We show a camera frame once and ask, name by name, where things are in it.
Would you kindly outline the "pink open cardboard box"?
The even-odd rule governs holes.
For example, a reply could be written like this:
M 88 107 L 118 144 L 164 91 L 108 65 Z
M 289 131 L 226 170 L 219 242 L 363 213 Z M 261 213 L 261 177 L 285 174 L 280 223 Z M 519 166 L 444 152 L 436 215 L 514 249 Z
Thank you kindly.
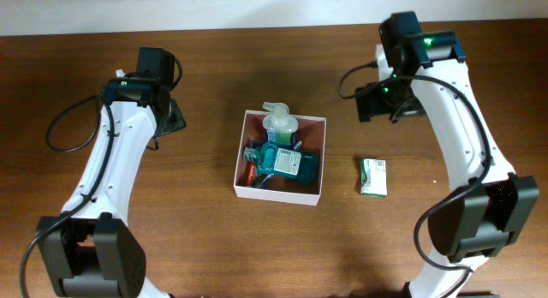
M 233 186 L 236 196 L 316 206 L 322 191 L 326 119 L 294 115 L 297 126 L 284 146 L 268 141 L 268 114 L 247 110 L 241 130 Z

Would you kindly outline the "clear foam soap dispenser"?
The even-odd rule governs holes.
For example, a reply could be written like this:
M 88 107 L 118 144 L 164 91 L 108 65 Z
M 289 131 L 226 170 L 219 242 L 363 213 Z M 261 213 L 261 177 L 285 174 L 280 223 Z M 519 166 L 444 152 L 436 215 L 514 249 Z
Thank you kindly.
M 285 103 L 264 102 L 263 109 L 268 111 L 263 119 L 267 141 L 279 146 L 292 146 L 299 123 L 289 114 L 289 107 Z

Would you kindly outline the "blue white toothbrush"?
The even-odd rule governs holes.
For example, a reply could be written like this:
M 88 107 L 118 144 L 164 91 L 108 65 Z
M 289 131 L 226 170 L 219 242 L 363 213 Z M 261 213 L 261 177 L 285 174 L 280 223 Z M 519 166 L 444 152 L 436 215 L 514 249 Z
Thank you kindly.
M 280 148 L 272 143 L 265 143 L 259 149 L 256 170 L 264 176 L 259 183 L 262 188 L 274 176 L 282 176 L 296 180 L 301 165 L 302 154 L 286 148 Z

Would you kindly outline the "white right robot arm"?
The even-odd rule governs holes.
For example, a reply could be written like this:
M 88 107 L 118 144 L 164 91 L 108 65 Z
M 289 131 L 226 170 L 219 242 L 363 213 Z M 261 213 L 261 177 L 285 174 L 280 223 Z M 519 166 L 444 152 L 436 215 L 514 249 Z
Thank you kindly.
M 460 40 L 451 31 L 426 33 L 412 11 L 379 26 L 372 66 L 378 81 L 354 92 L 368 122 L 428 117 L 444 156 L 450 192 L 425 211 L 432 250 L 406 297 L 456 297 L 488 259 L 514 244 L 539 197 L 531 176 L 518 176 L 497 147 L 475 100 Z

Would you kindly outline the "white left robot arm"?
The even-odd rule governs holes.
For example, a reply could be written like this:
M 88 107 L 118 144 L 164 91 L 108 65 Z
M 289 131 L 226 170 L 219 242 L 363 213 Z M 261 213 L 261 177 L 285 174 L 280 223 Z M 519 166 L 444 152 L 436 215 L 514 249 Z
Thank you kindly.
M 43 216 L 38 248 L 59 297 L 165 297 L 146 276 L 146 254 L 128 228 L 140 161 L 161 136 L 186 122 L 171 92 L 182 65 L 162 48 L 142 47 L 135 71 L 117 70 L 89 99 L 96 119 L 91 155 L 59 215 Z

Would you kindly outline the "teal toothpaste tube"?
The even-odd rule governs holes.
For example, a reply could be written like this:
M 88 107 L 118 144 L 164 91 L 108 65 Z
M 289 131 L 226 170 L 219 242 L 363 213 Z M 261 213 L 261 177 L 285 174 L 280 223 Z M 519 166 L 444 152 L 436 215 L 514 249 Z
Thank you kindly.
M 246 167 L 245 180 L 244 180 L 245 185 L 247 187 L 252 187 L 257 177 L 258 177 L 258 174 L 256 171 L 256 163 L 254 161 L 248 161 L 247 167 Z

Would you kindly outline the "green white soap packet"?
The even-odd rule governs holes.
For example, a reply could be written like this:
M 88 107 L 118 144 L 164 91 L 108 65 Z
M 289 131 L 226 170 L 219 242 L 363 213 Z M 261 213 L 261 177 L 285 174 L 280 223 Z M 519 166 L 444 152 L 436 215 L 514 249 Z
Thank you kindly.
M 387 196 L 386 162 L 363 158 L 360 161 L 360 194 L 384 198 Z

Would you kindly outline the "teal mouthwash bottle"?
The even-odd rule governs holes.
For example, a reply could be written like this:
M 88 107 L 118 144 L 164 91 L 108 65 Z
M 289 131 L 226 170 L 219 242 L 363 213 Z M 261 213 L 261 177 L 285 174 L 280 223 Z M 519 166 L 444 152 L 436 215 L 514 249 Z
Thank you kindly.
M 311 184 L 319 167 L 319 156 L 299 152 L 271 142 L 251 141 L 242 158 L 249 162 L 247 185 L 262 188 L 273 176 L 281 176 L 301 184 Z

